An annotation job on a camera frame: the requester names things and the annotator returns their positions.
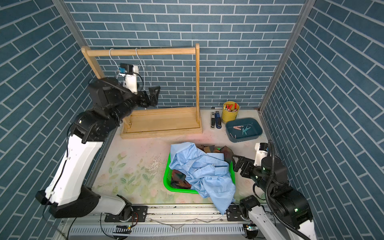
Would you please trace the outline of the white wire hanger plaid shirt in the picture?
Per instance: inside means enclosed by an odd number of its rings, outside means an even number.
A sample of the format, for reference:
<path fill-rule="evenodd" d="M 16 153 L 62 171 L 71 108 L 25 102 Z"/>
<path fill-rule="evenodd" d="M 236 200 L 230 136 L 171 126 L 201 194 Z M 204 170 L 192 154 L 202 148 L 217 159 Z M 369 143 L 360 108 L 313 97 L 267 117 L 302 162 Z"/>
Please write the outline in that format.
<path fill-rule="evenodd" d="M 126 70 L 125 70 L 125 68 L 122 68 L 121 66 L 119 66 L 119 65 L 117 64 L 117 62 L 115 61 L 115 59 L 112 57 L 112 54 L 111 54 L 112 50 L 114 50 L 114 48 L 110 48 L 110 49 L 109 49 L 109 57 L 110 57 L 110 59 L 113 61 L 113 63 L 115 64 L 115 66 L 116 66 L 117 69 L 118 69 L 118 73 L 117 73 L 117 75 L 116 75 L 116 78 L 118 78 L 118 76 L 121 76 L 122 78 L 125 78 L 125 76 L 126 76 Z"/>

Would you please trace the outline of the light blue long-sleeve shirt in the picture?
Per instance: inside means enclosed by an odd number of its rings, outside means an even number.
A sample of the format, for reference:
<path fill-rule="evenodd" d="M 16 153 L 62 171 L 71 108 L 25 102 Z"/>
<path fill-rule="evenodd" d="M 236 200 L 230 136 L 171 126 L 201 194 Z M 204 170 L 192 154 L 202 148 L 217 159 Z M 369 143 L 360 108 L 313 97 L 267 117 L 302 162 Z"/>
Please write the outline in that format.
<path fill-rule="evenodd" d="M 170 154 L 170 169 L 183 173 L 193 190 L 210 198 L 221 215 L 225 214 L 236 192 L 225 155 L 206 153 L 190 142 L 171 145 Z"/>

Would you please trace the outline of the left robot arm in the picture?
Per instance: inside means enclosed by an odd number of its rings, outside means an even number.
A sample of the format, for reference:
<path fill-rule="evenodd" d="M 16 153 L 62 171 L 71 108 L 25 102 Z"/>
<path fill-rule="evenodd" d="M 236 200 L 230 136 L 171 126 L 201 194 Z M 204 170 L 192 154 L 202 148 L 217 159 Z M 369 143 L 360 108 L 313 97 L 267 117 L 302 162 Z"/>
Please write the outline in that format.
<path fill-rule="evenodd" d="M 56 219 L 81 218 L 89 214 L 110 214 L 119 222 L 132 218 L 132 204 L 124 197 L 101 196 L 84 186 L 85 176 L 96 153 L 110 132 L 120 126 L 136 107 L 155 107 L 159 86 L 136 94 L 115 78 L 91 80 L 88 85 L 93 107 L 78 114 L 70 125 L 67 147 L 60 166 L 45 190 L 36 199 Z"/>

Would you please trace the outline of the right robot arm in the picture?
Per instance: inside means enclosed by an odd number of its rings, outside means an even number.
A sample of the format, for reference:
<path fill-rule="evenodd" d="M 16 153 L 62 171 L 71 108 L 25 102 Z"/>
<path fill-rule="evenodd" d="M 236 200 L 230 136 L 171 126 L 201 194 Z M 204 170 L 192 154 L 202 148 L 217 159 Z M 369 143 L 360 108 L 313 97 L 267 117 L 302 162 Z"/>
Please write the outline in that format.
<path fill-rule="evenodd" d="M 244 221 L 246 238 L 262 234 L 265 240 L 283 240 L 285 236 L 277 227 L 280 223 L 291 240 L 317 239 L 309 202 L 290 185 L 288 169 L 277 156 L 273 141 L 259 145 L 255 160 L 234 155 L 232 165 L 234 172 L 254 181 L 253 187 L 265 194 L 263 199 L 257 194 L 243 198 L 226 211 L 229 222 Z"/>

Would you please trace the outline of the white wire hanger blue shirt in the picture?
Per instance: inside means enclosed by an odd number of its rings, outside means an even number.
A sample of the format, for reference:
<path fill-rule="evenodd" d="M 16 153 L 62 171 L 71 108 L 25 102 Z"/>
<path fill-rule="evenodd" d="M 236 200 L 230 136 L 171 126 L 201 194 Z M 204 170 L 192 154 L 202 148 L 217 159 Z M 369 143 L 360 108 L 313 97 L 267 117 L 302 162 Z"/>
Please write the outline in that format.
<path fill-rule="evenodd" d="M 138 48 L 135 48 L 136 52 L 136 57 L 138 58 L 140 62 L 140 66 L 143 70 L 143 80 L 144 80 L 144 87 L 149 87 L 153 86 L 153 73 L 154 73 L 154 66 L 153 65 L 146 65 L 146 62 L 142 60 L 138 54 Z"/>

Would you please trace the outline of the plaid long-sleeve shirt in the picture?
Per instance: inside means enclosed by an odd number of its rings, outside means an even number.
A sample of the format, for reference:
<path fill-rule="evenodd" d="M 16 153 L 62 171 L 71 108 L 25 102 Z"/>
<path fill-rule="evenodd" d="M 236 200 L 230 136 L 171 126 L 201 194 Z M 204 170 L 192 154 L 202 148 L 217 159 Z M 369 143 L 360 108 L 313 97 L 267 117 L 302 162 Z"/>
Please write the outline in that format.
<path fill-rule="evenodd" d="M 219 159 L 224 160 L 228 164 L 230 164 L 231 162 L 233 163 L 233 165 L 235 164 L 233 158 L 234 153 L 227 146 L 217 148 L 215 145 L 200 145 L 197 146 L 197 148 L 210 156 L 217 156 Z M 178 189 L 192 189 L 192 185 L 186 180 L 186 175 L 179 170 L 173 170 L 171 186 Z"/>

